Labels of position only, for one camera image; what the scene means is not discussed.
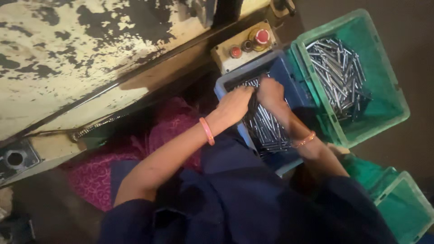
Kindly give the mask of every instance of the teal crate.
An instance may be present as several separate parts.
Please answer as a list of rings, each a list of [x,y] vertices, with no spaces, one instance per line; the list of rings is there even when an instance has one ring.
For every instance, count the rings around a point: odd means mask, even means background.
[[[366,189],[398,243],[416,243],[434,224],[434,209],[408,172],[383,168],[351,154],[341,163]]]
[[[336,36],[358,53],[366,77],[364,86],[372,92],[373,100],[353,123],[338,122],[306,50],[307,45],[326,36]],[[366,10],[356,10],[300,35],[286,53],[293,66],[299,67],[299,79],[307,83],[322,132],[329,142],[351,148],[410,116],[404,94]]]

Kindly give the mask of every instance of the floor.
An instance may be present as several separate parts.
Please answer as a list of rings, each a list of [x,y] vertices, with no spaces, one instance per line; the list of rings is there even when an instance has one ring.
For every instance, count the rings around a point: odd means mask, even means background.
[[[359,157],[406,170],[420,188],[434,195],[433,119],[429,112],[434,88],[434,1],[432,0],[310,0],[296,1],[296,19],[285,28],[305,30],[325,24],[352,10],[368,10],[402,87],[410,118],[352,148]],[[15,200],[31,214],[40,243],[94,243],[103,213],[77,198],[58,169],[17,182]]]

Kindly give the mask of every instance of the red button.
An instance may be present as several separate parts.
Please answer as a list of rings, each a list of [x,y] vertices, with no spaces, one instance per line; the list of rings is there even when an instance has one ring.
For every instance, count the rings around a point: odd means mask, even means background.
[[[241,51],[241,48],[239,46],[233,46],[230,49],[230,56],[234,59],[239,59],[241,55],[243,54],[243,51]]]
[[[259,44],[267,44],[270,40],[270,33],[265,29],[258,30],[255,39]]]

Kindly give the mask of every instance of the orange bangle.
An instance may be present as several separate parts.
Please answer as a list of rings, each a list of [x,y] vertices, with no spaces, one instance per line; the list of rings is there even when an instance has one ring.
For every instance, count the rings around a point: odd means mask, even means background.
[[[291,147],[293,147],[293,148],[297,148],[297,147],[303,146],[303,145],[305,145],[306,143],[312,141],[312,140],[315,138],[315,136],[316,136],[315,131],[312,131],[312,132],[310,133],[310,135],[309,135],[308,137],[306,137],[304,140],[301,140],[301,141],[294,141],[294,142],[292,142],[292,143],[291,143]]]
[[[207,134],[208,143],[211,146],[214,146],[215,141],[214,141],[213,133],[211,132],[211,129],[208,126],[207,121],[205,120],[204,117],[200,118],[199,121],[201,122],[202,126],[204,127],[205,133]]]

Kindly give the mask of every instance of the pink patterned fabric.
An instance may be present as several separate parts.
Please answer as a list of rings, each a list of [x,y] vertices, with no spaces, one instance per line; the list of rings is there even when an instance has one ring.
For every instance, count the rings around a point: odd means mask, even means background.
[[[77,195],[98,209],[112,209],[110,164],[114,161],[142,160],[198,122],[197,111],[178,97],[168,100],[156,111],[156,126],[149,133],[111,138],[80,162],[67,162],[60,166],[67,172],[69,184]],[[200,172],[200,151],[195,152],[184,167]]]

